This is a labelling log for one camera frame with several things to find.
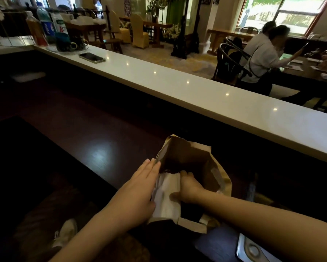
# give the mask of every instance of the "smartphone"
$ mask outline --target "smartphone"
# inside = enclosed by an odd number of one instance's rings
[[[106,61],[104,58],[102,57],[99,57],[99,56],[96,56],[90,52],[87,52],[87,53],[82,53],[82,54],[79,54],[78,55],[80,58],[83,58],[87,61],[91,61],[93,63],[100,63],[100,62],[103,62],[103,61]]]
[[[308,45],[308,44],[309,44],[309,42],[307,42],[302,48],[305,48],[305,46]]]

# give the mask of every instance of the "right hand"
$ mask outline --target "right hand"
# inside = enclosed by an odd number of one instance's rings
[[[171,199],[196,204],[196,195],[205,189],[197,182],[192,172],[181,171],[181,190],[170,195]]]
[[[299,51],[292,55],[292,59],[298,58],[303,53],[304,48],[301,48]]]

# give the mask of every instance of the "left hand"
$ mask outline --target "left hand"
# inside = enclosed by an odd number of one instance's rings
[[[155,202],[150,201],[161,163],[147,159],[113,196],[99,213],[107,212],[119,222],[120,232],[126,232],[150,218]]]

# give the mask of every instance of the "plastic bottle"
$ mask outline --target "plastic bottle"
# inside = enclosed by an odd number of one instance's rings
[[[36,18],[34,18],[31,11],[26,11],[26,15],[27,15],[26,23],[30,29],[31,35],[35,40],[36,45],[47,46],[48,44],[45,35],[43,33],[41,23]]]
[[[47,10],[39,3],[37,8],[37,16],[42,24],[43,31],[45,33],[48,44],[55,44],[56,37],[54,36],[54,26],[49,17]]]
[[[53,10],[53,12],[51,13],[51,17],[52,17],[52,20],[53,20],[55,31],[67,34],[68,31],[66,30],[64,20],[63,20],[61,14],[59,13],[59,11],[58,10]]]

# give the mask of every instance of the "window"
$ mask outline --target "window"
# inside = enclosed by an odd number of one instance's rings
[[[292,35],[309,34],[327,0],[245,0],[237,26],[262,29],[268,21],[291,28]]]

